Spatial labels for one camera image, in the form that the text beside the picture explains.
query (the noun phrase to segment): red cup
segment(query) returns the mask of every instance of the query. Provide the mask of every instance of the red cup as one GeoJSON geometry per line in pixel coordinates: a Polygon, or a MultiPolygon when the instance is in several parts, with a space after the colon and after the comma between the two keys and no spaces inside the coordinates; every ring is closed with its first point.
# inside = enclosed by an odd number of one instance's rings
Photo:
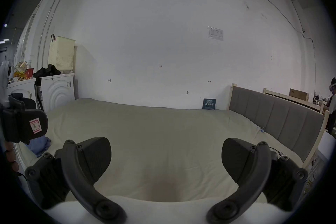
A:
{"type": "Polygon", "coordinates": [[[34,68],[28,68],[26,72],[26,76],[28,78],[31,78],[33,76],[33,71],[34,71],[34,68]]]}

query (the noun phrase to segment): sticker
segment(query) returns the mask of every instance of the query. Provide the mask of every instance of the sticker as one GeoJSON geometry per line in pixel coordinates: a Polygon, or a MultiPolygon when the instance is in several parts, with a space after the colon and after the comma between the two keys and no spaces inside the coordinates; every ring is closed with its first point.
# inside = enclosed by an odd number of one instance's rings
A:
{"type": "Polygon", "coordinates": [[[29,123],[30,123],[30,127],[32,128],[34,134],[42,131],[41,124],[40,124],[40,118],[36,118],[32,121],[29,121],[29,123]]]}
{"type": "Polygon", "coordinates": [[[202,109],[215,109],[216,99],[203,99],[202,109]]]}
{"type": "Polygon", "coordinates": [[[208,33],[210,38],[223,41],[223,30],[208,26],[208,33]]]}

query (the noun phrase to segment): cardboard box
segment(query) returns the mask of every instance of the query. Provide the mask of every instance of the cardboard box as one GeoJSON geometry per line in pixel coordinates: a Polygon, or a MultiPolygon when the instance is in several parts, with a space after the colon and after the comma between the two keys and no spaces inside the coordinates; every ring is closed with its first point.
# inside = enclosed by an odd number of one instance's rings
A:
{"type": "Polygon", "coordinates": [[[301,99],[307,102],[309,100],[309,93],[301,92],[301,91],[294,90],[294,89],[289,90],[289,96],[292,96],[294,98],[298,98],[298,99],[301,99]]]}

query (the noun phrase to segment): hand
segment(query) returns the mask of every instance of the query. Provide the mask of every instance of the hand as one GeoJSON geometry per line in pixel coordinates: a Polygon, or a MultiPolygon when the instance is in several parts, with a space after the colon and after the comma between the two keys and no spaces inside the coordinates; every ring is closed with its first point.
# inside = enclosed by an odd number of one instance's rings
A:
{"type": "Polygon", "coordinates": [[[16,160],[16,154],[14,151],[14,146],[12,142],[5,142],[6,147],[6,158],[11,163],[12,169],[15,172],[19,171],[19,164],[15,161],[16,160]]]}

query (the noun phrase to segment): blue cloth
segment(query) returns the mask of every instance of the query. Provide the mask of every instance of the blue cloth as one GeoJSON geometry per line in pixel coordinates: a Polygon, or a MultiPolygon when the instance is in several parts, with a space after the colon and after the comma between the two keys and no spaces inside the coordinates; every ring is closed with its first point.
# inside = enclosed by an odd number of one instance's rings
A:
{"type": "Polygon", "coordinates": [[[30,151],[32,151],[37,157],[40,157],[44,151],[46,151],[51,144],[51,140],[44,135],[30,140],[29,145],[25,144],[30,151]]]}

